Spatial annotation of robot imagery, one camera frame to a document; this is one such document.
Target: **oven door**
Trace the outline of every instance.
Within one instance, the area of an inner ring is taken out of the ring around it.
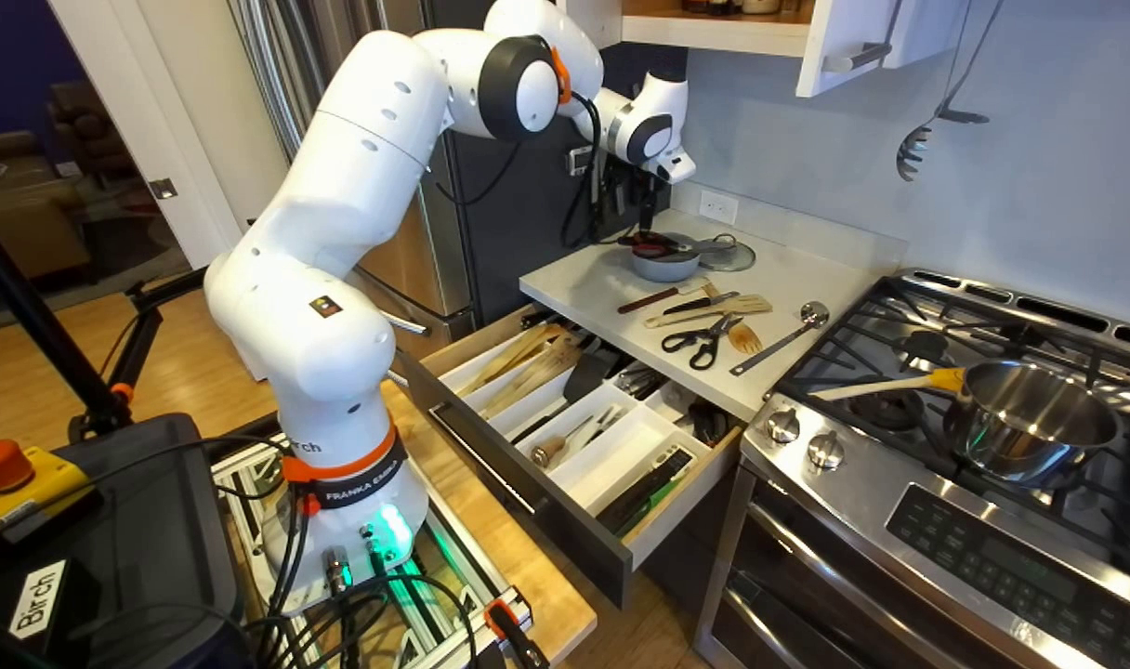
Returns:
[[[740,467],[700,617],[713,664],[1048,664]]]

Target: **stove knob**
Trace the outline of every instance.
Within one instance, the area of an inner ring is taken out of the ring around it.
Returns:
[[[763,435],[766,435],[769,444],[775,444],[775,447],[795,444],[795,439],[800,439],[795,408],[785,408],[785,412],[766,417]]]
[[[815,439],[809,439],[809,450],[805,450],[805,459],[809,459],[809,466],[815,466],[817,471],[836,471],[840,460],[842,460],[842,454],[848,454],[848,450],[836,444],[836,431],[815,435]]]

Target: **drawer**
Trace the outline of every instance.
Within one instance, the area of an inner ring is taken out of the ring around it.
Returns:
[[[488,486],[623,605],[630,571],[724,476],[740,423],[630,357],[565,403],[594,346],[516,310],[424,361],[401,355],[397,372]]]

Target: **oven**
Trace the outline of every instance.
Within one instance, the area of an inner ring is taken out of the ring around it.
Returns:
[[[989,361],[1073,378],[1111,439],[992,471],[946,431],[959,392],[892,383]],[[900,392],[821,393],[863,383]],[[745,423],[696,646],[713,664],[1130,664],[1130,326],[880,279]]]

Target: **red button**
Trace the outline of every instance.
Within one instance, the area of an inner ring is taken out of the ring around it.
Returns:
[[[0,439],[0,493],[33,478],[30,459],[23,459],[17,444]]]

